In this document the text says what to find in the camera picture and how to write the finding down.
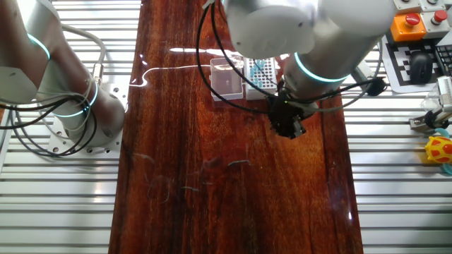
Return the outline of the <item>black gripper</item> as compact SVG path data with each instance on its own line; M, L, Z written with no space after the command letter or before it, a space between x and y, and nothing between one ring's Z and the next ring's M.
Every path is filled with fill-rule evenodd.
M275 97L267 97L268 119L271 128L280 136L290 139L298 138L306 133L302 125L303 111L289 104L289 93L279 92Z

